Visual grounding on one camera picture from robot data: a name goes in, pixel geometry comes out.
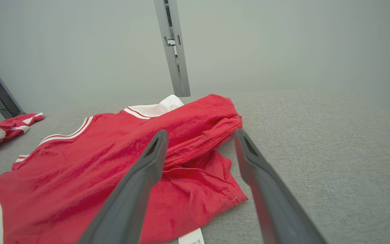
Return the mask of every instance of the red jersey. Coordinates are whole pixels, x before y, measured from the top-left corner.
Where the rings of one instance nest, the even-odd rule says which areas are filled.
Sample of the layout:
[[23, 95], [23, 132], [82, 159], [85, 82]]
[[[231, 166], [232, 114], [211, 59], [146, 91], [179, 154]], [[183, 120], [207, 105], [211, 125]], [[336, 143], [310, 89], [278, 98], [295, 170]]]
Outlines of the red jersey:
[[169, 133], [141, 243], [170, 241], [247, 200], [231, 161], [215, 151], [242, 127], [231, 100], [209, 95], [86, 118], [74, 133], [51, 135], [0, 176], [0, 243], [74, 244], [159, 130]]
[[20, 136], [29, 130], [29, 126], [44, 119], [43, 114], [24, 114], [12, 119], [5, 119], [0, 123], [0, 143]]

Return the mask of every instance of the clothing tag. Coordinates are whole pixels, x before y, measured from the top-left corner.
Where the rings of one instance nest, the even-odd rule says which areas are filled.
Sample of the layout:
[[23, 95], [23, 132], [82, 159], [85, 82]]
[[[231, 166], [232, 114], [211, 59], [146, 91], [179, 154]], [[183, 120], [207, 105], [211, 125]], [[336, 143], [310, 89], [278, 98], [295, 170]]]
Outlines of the clothing tag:
[[178, 238], [178, 244], [204, 244], [201, 228], [198, 228], [191, 233]]

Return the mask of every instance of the gray table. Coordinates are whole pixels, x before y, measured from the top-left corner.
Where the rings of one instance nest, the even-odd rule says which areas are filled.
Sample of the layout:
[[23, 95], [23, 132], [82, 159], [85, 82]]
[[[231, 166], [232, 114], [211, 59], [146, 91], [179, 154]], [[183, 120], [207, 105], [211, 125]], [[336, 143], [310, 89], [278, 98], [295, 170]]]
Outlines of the gray table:
[[[390, 243], [390, 110], [316, 91], [227, 97], [243, 116], [246, 132], [329, 243]], [[85, 117], [159, 101], [44, 111], [45, 120], [0, 147], [0, 174], [46, 136], [78, 129]], [[250, 200], [204, 226], [204, 240], [207, 244], [260, 243], [251, 190], [240, 177], [233, 142], [218, 151], [232, 159], [232, 174]]]

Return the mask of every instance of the fabric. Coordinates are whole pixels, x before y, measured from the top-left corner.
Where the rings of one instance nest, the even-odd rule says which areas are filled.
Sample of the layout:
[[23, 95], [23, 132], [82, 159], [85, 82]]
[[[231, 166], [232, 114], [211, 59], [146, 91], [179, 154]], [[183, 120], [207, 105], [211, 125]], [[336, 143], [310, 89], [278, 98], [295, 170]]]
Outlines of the fabric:
[[76, 243], [163, 129], [169, 133], [164, 173], [150, 194], [141, 243], [178, 238], [246, 201], [230, 174], [232, 162], [215, 151], [242, 127], [231, 100], [210, 95], [182, 105], [172, 95], [127, 108], [137, 115], [125, 109], [88, 117], [74, 133], [45, 137], [19, 156], [0, 176], [0, 240]]
[[43, 120], [43, 114], [25, 114], [5, 119], [0, 123], [0, 143], [11, 140], [15, 136], [22, 135], [29, 130], [29, 126], [36, 121]]
[[[243, 117], [243, 129], [275, 168], [329, 244], [390, 243], [390, 110], [347, 94], [311, 90], [222, 94]], [[184, 104], [199, 97], [184, 97]], [[0, 145], [0, 174], [50, 134], [69, 135], [85, 117], [118, 113], [161, 98], [102, 101], [45, 110], [34, 129]], [[262, 243], [251, 189], [240, 177], [234, 142], [217, 151], [249, 200], [201, 227], [208, 244]], [[169, 242], [178, 244], [177, 240]]]

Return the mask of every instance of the red shirt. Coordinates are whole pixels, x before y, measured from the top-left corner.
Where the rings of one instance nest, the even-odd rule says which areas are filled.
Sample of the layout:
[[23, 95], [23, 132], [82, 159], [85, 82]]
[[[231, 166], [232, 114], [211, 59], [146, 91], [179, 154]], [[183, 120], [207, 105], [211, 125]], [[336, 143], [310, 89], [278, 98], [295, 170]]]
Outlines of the red shirt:
[[20, 136], [29, 130], [29, 126], [36, 121], [43, 120], [43, 114], [24, 114], [11, 119], [5, 119], [0, 123], [0, 143]]
[[217, 151], [242, 127], [231, 100], [210, 95], [86, 118], [52, 135], [0, 176], [0, 240], [74, 244], [159, 130], [169, 133], [161, 180], [150, 194], [141, 243], [170, 241], [247, 200]]

